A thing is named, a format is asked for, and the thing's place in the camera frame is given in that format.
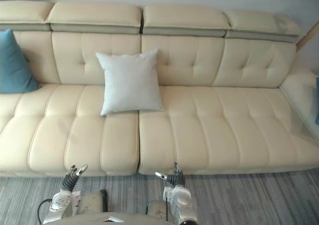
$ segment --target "cream leather sofa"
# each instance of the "cream leather sofa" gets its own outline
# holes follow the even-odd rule
[[[192,5],[0,1],[42,84],[0,94],[0,176],[265,173],[319,166],[315,76],[291,70],[300,28],[283,15]],[[164,111],[101,117],[96,52],[159,48]]]

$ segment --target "backrest cushion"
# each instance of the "backrest cushion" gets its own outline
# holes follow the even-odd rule
[[[286,42],[225,39],[213,86],[276,88],[286,78],[295,50]]]
[[[53,32],[56,68],[62,84],[104,85],[104,71],[96,53],[141,53],[139,34]]]
[[[160,85],[265,88],[283,82],[296,50],[266,40],[142,35],[142,52],[157,48]]]
[[[159,49],[159,85],[211,86],[224,42],[213,37],[142,35],[142,53]]]
[[[52,48],[51,31],[15,31],[33,76],[39,83],[60,83]]]

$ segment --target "seat cushion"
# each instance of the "seat cushion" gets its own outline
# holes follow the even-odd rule
[[[236,174],[319,166],[319,146],[280,89],[164,86],[140,111],[139,172]]]
[[[0,94],[0,172],[63,176],[128,175],[139,161],[138,114],[101,117],[104,86],[45,84],[27,94]]]

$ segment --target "teal pillow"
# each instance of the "teal pillow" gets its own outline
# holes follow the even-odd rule
[[[316,78],[317,82],[317,101],[318,101],[318,114],[316,118],[316,124],[319,125],[319,77]]]
[[[0,93],[24,93],[38,88],[12,29],[0,31]]]

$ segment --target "carpet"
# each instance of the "carpet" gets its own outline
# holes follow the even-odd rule
[[[58,192],[61,178],[0,178],[0,224],[35,225],[38,204]],[[82,177],[82,195],[106,189],[109,210],[144,214],[165,181],[135,174]],[[200,225],[319,224],[319,169],[252,175],[186,176]],[[43,205],[40,217],[47,214]]]

